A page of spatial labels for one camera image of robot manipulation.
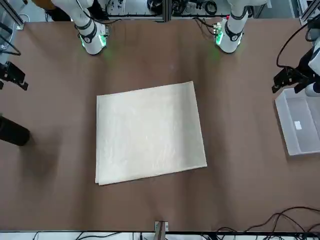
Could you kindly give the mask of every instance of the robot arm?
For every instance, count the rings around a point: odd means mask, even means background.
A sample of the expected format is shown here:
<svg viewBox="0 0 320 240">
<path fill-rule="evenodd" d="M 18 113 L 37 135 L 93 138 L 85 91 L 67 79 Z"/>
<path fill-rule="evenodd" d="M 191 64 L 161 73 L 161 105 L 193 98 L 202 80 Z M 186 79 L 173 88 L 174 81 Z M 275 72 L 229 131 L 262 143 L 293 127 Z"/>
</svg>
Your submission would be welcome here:
<svg viewBox="0 0 320 240">
<path fill-rule="evenodd" d="M 90 12 L 87 8 L 92 6 L 94 0 L 52 0 L 52 3 L 65 11 L 74 21 L 85 50 L 91 55 L 98 54 L 106 45 L 106 27 L 88 17 Z"/>
<path fill-rule="evenodd" d="M 215 43 L 225 53 L 233 53 L 240 44 L 246 21 L 248 19 L 247 6 L 259 6 L 268 0 L 228 0 L 231 13 L 218 27 Z"/>
<path fill-rule="evenodd" d="M 308 26 L 310 30 L 320 29 L 320 18 L 317 16 L 310 22 L 306 22 L 306 24 L 292 36 L 305 26 Z M 273 93 L 276 93 L 285 86 L 295 84 L 295 93 L 299 93 L 301 90 L 305 89 L 305 94 L 307 96 L 320 97 L 320 36 L 319 33 L 317 35 L 318 38 L 314 39 L 313 47 L 300 59 L 299 65 L 296 68 L 283 66 L 283 69 L 273 78 Z"/>
</svg>

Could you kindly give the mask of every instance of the brown mat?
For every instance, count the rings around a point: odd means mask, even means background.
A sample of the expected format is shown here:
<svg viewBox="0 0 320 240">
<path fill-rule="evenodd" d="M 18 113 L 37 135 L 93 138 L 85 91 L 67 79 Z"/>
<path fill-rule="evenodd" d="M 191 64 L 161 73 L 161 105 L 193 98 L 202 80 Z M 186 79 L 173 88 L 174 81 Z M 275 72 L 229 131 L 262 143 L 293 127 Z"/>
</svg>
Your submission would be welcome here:
<svg viewBox="0 0 320 240">
<path fill-rule="evenodd" d="M 320 157 L 286 157 L 271 91 L 278 52 L 299 26 L 250 20 L 227 55 L 193 20 L 121 21 L 108 49 L 90 56 L 72 23 L 27 23 L 12 60 L 29 89 L 7 83 L 0 110 L 33 140 L 0 142 L 0 229 L 152 231 L 164 220 L 171 231 L 244 230 L 287 207 L 320 208 Z M 302 33 L 280 61 L 294 66 L 309 47 Z M 96 185 L 96 95 L 190 80 L 208 167 Z M 306 211 L 290 216 L 320 222 Z M 282 220 L 278 230 L 295 229 Z"/>
</svg>

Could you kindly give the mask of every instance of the green led light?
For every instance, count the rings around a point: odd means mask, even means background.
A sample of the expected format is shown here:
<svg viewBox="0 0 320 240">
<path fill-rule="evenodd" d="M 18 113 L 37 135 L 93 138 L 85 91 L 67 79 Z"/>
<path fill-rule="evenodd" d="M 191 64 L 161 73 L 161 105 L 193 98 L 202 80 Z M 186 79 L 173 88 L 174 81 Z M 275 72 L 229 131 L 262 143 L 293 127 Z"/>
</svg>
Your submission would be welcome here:
<svg viewBox="0 0 320 240">
<path fill-rule="evenodd" d="M 86 47 L 85 47 L 85 44 L 84 44 L 84 41 L 82 40 L 82 37 L 81 37 L 81 36 L 80 36 L 80 40 L 81 40 L 82 46 L 83 46 L 84 48 L 86 48 Z"/>
<path fill-rule="evenodd" d="M 102 47 L 105 47 L 107 45 L 106 38 L 104 36 L 99 35 L 99 39 Z"/>
<path fill-rule="evenodd" d="M 240 37 L 239 37 L 238 46 L 239 46 L 239 44 L 240 44 L 240 42 L 241 42 L 242 35 L 243 35 L 243 33 L 241 33 L 241 35 L 240 35 Z"/>
<path fill-rule="evenodd" d="M 102 47 L 105 47 L 107 45 L 106 38 L 104 36 L 101 36 L 101 35 L 98 35 L 98 37 L 99 37 L 99 40 L 100 40 L 100 43 L 101 43 Z M 82 46 L 85 48 L 84 40 L 82 39 L 81 36 L 80 36 L 80 39 L 81 39 Z"/>
<path fill-rule="evenodd" d="M 218 34 L 218 36 L 216 37 L 216 40 L 215 40 L 215 43 L 216 43 L 217 45 L 220 45 L 220 44 L 221 44 L 221 41 L 222 41 L 223 36 L 224 36 L 224 33 L 223 33 L 223 32 L 220 32 L 220 33 Z"/>
</svg>

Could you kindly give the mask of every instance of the white label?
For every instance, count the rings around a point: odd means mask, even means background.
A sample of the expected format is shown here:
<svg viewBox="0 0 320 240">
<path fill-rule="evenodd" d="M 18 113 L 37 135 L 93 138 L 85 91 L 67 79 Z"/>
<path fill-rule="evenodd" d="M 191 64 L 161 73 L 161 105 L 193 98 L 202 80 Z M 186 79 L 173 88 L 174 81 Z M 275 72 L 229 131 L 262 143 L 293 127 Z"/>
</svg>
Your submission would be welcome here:
<svg viewBox="0 0 320 240">
<path fill-rule="evenodd" d="M 295 125 L 295 129 L 297 129 L 297 130 L 301 130 L 302 129 L 300 121 L 294 121 L 294 125 Z"/>
</svg>

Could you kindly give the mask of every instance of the clear plastic container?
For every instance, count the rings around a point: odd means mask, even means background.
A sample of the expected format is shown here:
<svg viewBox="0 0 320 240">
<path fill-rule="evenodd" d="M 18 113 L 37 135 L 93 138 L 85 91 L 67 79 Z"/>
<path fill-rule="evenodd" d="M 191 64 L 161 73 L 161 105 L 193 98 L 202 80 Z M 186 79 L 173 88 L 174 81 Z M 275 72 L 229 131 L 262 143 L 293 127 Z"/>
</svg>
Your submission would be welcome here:
<svg viewBox="0 0 320 240">
<path fill-rule="evenodd" d="M 320 153 L 320 97 L 286 88 L 275 105 L 289 155 Z"/>
</svg>

